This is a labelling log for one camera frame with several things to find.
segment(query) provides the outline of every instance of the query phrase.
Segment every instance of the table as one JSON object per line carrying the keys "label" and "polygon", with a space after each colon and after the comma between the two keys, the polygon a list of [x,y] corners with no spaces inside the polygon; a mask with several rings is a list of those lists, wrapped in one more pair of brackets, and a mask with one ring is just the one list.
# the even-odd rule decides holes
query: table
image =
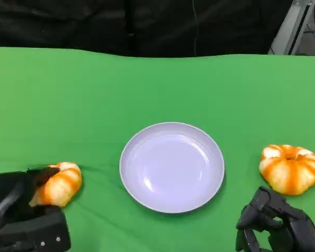
{"label": "table", "polygon": [[[219,193],[186,214],[146,209],[119,178],[130,137],[165,121],[203,129],[225,158]],[[270,143],[315,151],[314,57],[0,48],[0,172],[80,164],[84,186],[64,210],[72,252],[234,251],[240,211],[266,185],[258,164]],[[289,202],[315,223],[315,186]]]}

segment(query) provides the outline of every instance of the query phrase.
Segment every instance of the metal frame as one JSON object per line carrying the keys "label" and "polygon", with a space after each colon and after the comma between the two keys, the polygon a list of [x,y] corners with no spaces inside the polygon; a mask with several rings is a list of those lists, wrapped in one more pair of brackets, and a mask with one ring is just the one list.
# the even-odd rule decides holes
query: metal frame
{"label": "metal frame", "polygon": [[268,54],[294,55],[315,6],[315,0],[295,0]]}

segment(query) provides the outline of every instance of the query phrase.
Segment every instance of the plate rim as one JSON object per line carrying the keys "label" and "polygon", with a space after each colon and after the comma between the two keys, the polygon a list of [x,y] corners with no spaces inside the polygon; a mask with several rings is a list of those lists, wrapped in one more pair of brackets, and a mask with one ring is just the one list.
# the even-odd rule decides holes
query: plate rim
{"label": "plate rim", "polygon": [[[141,134],[143,131],[149,129],[149,128],[152,128],[152,127],[156,127],[156,126],[159,126],[159,125],[162,125],[162,124],[180,124],[180,125],[185,125],[187,127],[190,127],[190,128],[193,128],[195,130],[199,130],[201,131],[203,134],[205,134],[211,141],[212,143],[217,147],[217,149],[219,150],[219,157],[222,161],[222,165],[223,165],[223,172],[222,172],[222,175],[221,175],[221,178],[219,179],[219,186],[217,187],[217,189],[212,193],[210,194],[210,196],[208,197],[208,199],[205,200],[205,202],[201,205],[198,205],[198,206],[194,206],[192,207],[191,209],[188,209],[186,211],[170,211],[170,212],[166,212],[166,211],[162,211],[160,209],[156,209],[156,208],[153,208],[151,206],[148,206],[146,204],[144,204],[142,201],[140,201],[139,199],[137,199],[132,193],[131,191],[127,188],[126,184],[125,184],[125,181],[124,181],[124,178],[123,178],[123,175],[122,175],[122,160],[123,160],[123,155],[126,151],[126,149],[128,148],[128,145],[134,140],[134,138],[136,138],[139,134]],[[221,149],[219,148],[218,144],[215,142],[215,140],[208,134],[206,133],[204,130],[201,130],[200,128],[196,127],[196,126],[193,126],[191,124],[188,124],[188,123],[184,123],[184,122],[159,122],[159,123],[155,123],[155,124],[152,124],[148,127],[145,127],[143,128],[142,130],[140,130],[139,132],[137,132],[135,135],[133,135],[131,137],[131,139],[126,143],[126,145],[124,146],[122,152],[121,152],[121,155],[120,155],[120,159],[119,159],[119,173],[120,173],[120,179],[121,179],[121,182],[122,182],[122,185],[125,187],[126,191],[128,194],[131,195],[131,197],[133,199],[135,199],[136,202],[138,202],[139,204],[141,204],[142,206],[148,208],[148,209],[151,209],[153,211],[156,211],[156,212],[160,212],[160,213],[166,213],[166,214],[180,214],[180,213],[187,213],[187,212],[190,212],[190,211],[193,211],[195,209],[198,209],[202,206],[204,206],[205,204],[207,204],[216,194],[217,192],[219,191],[219,189],[221,188],[222,184],[223,184],[223,180],[224,180],[224,176],[225,176],[225,161],[224,161],[224,156],[223,156],[223,153],[221,151]]]}

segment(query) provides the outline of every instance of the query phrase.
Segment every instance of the small pumpkin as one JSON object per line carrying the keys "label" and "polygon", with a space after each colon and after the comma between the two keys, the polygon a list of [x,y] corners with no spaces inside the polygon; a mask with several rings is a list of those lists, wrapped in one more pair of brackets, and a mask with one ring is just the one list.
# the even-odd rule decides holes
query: small pumpkin
{"label": "small pumpkin", "polygon": [[259,170],[275,191],[300,195],[315,184],[315,154],[302,147],[271,144],[262,151]]}
{"label": "small pumpkin", "polygon": [[82,185],[80,169],[78,165],[71,162],[62,162],[49,167],[59,168],[59,172],[37,189],[30,204],[64,207]]}

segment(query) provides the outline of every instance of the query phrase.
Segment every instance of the white and orange pumpkin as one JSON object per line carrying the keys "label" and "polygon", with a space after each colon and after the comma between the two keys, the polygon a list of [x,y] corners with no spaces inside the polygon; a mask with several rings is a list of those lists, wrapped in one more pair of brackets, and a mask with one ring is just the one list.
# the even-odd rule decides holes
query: white and orange pumpkin
{"label": "white and orange pumpkin", "polygon": [[30,204],[64,207],[82,185],[80,169],[78,165],[71,162],[62,162],[49,167],[59,168],[59,172],[37,189]]}
{"label": "white and orange pumpkin", "polygon": [[300,195],[315,184],[315,154],[302,147],[271,144],[262,151],[259,170],[275,191]]}

